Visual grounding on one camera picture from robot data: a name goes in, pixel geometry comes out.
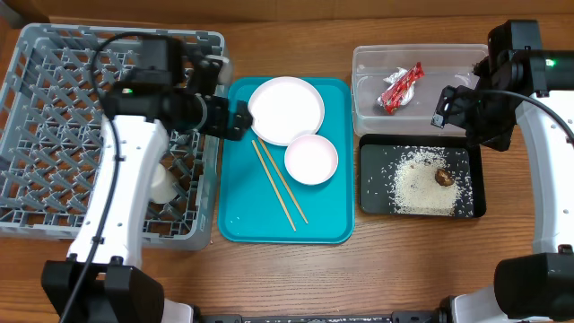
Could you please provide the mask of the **wooden chopstick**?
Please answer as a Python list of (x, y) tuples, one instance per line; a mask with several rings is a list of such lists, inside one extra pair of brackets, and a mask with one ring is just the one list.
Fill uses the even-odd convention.
[(288, 194), (290, 195), (292, 202), (295, 204), (296, 208), (298, 209), (298, 211), (299, 211), (301, 217), (303, 218), (305, 224), (309, 224), (309, 220), (308, 220), (307, 216), (304, 214), (302, 208), (300, 207), (299, 202), (297, 201), (295, 195), (293, 194), (293, 192), (292, 192), (290, 186), (289, 186), (288, 183), (286, 182), (286, 180), (285, 180), (285, 178), (284, 178), (282, 172), (279, 170), (279, 167), (277, 166), (277, 164), (276, 164), (276, 162), (275, 162), (274, 157), (272, 156), (272, 154), (270, 154), (270, 152), (269, 152), (269, 150), (268, 150), (268, 148), (267, 148), (265, 142), (264, 142), (260, 137), (258, 137), (258, 141), (259, 141), (261, 147), (264, 149), (265, 154), (267, 155), (267, 158), (268, 158), (269, 161), (272, 163), (272, 165), (273, 165), (273, 167), (274, 167), (274, 169), (275, 169), (277, 175), (279, 176), (280, 180), (282, 181), (282, 183), (283, 183), (285, 189), (287, 190)]
[(283, 212), (285, 213), (285, 215), (286, 215), (286, 217), (287, 217), (287, 219), (288, 219), (288, 221), (289, 221), (289, 223), (290, 223), (290, 225), (291, 225), (292, 230), (293, 230), (293, 231), (297, 231), (297, 230), (296, 230), (296, 226), (295, 226), (295, 224), (294, 224), (294, 221), (293, 221), (292, 218), (291, 218), (291, 215), (290, 215), (290, 213), (289, 213), (289, 211), (288, 211), (288, 209), (287, 209), (287, 207), (286, 207), (286, 205), (285, 205), (285, 203), (284, 203), (284, 201), (283, 201), (283, 198), (282, 198), (282, 196), (281, 196), (281, 194), (280, 194), (280, 192), (279, 192), (279, 190), (278, 190), (278, 188), (277, 188), (277, 186), (276, 186), (276, 184), (275, 184), (275, 182), (274, 182), (274, 179), (273, 179), (273, 177), (272, 177), (272, 175), (271, 175), (271, 173), (270, 173), (270, 171), (269, 171), (269, 169), (268, 169), (268, 167), (267, 167), (267, 165), (266, 165), (266, 163), (265, 163), (265, 160), (264, 160), (264, 158), (263, 158), (263, 156), (262, 156), (262, 154), (261, 154), (261, 152), (260, 152), (260, 150), (259, 150), (259, 148), (258, 148), (258, 145), (256, 144), (255, 140), (251, 140), (251, 143), (252, 143), (253, 148), (254, 148), (254, 150), (255, 150), (255, 152), (256, 152), (256, 154), (257, 154), (257, 157), (258, 157), (258, 159), (259, 159), (259, 161), (260, 161), (260, 163), (261, 163), (261, 165), (262, 165), (262, 167), (263, 167), (263, 169), (264, 169), (265, 175), (267, 176), (268, 181), (269, 181), (269, 183), (270, 183), (270, 185), (271, 185), (271, 187), (272, 187), (272, 189), (273, 189), (273, 191), (274, 191), (274, 193), (275, 193), (275, 195), (276, 195), (276, 198), (277, 198), (277, 200), (279, 201), (279, 203), (280, 203), (280, 205), (281, 205), (281, 207), (282, 207), (282, 209), (283, 209)]

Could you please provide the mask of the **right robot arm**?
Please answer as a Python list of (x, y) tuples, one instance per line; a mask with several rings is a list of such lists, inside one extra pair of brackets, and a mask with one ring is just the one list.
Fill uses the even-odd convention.
[(535, 20), (488, 34), (473, 89), (447, 86), (431, 123), (465, 130), (467, 142), (508, 150), (520, 127), (535, 198), (529, 256), (505, 259), (492, 285), (446, 298), (444, 322), (541, 322), (573, 318), (573, 53), (545, 50)]

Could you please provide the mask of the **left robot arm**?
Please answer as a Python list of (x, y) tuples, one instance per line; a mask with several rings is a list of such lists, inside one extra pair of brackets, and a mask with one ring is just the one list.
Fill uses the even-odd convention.
[(232, 69), (169, 36), (142, 33), (126, 76), (100, 93), (104, 145), (83, 225), (63, 261), (48, 261), (41, 285), (64, 322), (194, 322), (195, 309), (170, 301), (143, 272), (144, 218), (153, 176), (173, 132), (240, 140), (253, 118), (230, 110), (216, 88)]

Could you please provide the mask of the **large white plate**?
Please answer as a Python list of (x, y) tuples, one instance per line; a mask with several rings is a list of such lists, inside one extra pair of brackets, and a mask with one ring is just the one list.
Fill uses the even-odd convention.
[(300, 78), (272, 78), (252, 93), (248, 111), (254, 133), (265, 142), (288, 146), (302, 135), (314, 135), (322, 126), (325, 103), (318, 90)]

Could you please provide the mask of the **pink small bowl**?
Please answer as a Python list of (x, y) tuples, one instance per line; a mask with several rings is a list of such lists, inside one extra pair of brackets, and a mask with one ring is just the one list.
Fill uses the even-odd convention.
[(327, 182), (339, 163), (335, 146), (321, 135), (303, 135), (285, 150), (284, 165), (289, 175), (303, 185)]

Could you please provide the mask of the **red snack wrapper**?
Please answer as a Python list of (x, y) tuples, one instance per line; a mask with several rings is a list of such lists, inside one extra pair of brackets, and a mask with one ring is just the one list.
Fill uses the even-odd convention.
[(401, 107), (400, 103), (409, 87), (425, 76), (420, 62), (406, 70), (407, 74), (394, 85), (388, 86), (377, 98), (378, 105), (389, 115), (393, 115)]

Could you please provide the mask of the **brown food chunk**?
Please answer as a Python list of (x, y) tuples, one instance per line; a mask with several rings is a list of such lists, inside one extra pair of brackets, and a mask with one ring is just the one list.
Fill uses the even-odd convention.
[(455, 183), (455, 181), (451, 177), (450, 173), (444, 169), (437, 169), (436, 170), (435, 180), (439, 185), (441, 185), (443, 187), (449, 187)]

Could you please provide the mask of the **white paper cup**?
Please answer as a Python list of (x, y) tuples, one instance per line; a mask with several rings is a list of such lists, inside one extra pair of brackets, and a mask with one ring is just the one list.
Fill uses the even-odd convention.
[(162, 164), (158, 164), (152, 176), (150, 199), (155, 204), (163, 205), (174, 200), (178, 193), (173, 187), (177, 182), (174, 175)]

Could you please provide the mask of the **pile of rice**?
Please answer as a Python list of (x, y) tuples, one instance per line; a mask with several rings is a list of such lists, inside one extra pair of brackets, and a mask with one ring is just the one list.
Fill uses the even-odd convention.
[[(464, 148), (365, 144), (360, 162), (360, 205), (366, 214), (474, 216)], [(455, 183), (439, 185), (437, 169), (449, 172)]]

